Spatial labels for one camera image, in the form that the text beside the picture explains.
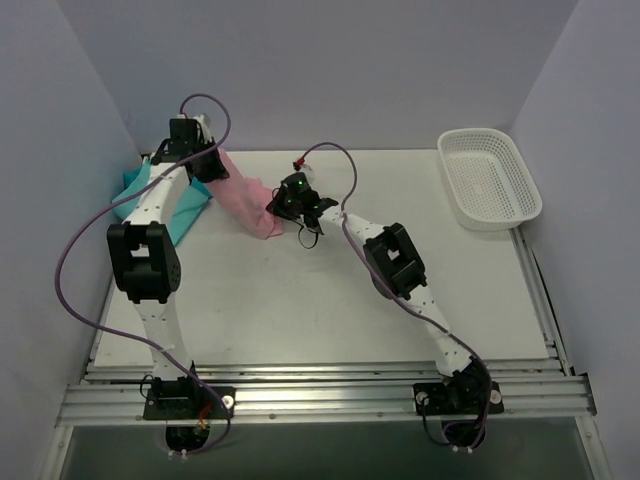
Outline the pink t shirt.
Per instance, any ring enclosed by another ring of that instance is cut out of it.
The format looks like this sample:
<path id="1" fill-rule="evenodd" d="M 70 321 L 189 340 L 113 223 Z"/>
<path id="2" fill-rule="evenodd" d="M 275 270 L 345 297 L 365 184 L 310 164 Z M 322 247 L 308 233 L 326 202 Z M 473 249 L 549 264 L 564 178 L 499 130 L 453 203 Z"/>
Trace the pink t shirt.
<path id="1" fill-rule="evenodd" d="M 282 221 L 267 211 L 272 190 L 258 178 L 245 177 L 224 149 L 219 150 L 229 176 L 205 183 L 216 202 L 249 233 L 266 240 L 283 233 Z"/>

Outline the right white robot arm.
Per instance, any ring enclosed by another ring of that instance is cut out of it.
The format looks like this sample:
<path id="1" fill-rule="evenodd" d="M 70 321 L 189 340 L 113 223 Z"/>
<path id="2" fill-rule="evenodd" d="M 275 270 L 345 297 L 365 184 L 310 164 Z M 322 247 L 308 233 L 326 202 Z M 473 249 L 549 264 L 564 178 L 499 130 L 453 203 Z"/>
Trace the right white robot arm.
<path id="1" fill-rule="evenodd" d="M 425 264 L 403 225 L 384 226 L 346 212 L 343 203 L 313 190 L 302 172 L 281 181 L 266 210 L 316 235 L 329 226 L 342 231 L 378 292 L 422 324 L 437 370 L 448 382 L 443 391 L 450 409 L 467 412 L 479 402 L 480 391 L 491 392 L 486 366 L 452 333 L 429 287 Z"/>

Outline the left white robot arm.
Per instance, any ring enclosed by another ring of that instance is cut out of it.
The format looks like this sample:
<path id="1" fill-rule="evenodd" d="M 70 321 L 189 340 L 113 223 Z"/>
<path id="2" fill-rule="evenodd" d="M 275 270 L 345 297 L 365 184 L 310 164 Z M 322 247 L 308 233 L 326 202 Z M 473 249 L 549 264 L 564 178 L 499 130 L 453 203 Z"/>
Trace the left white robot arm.
<path id="1" fill-rule="evenodd" d="M 152 343 L 152 381 L 148 399 L 179 419 L 194 417 L 202 390 L 179 326 L 175 294 L 181 264 L 169 223 L 192 180 L 225 179 L 210 120 L 184 113 L 169 121 L 169 137 L 145 163 L 149 177 L 132 212 L 107 231 L 116 286 L 138 313 Z"/>

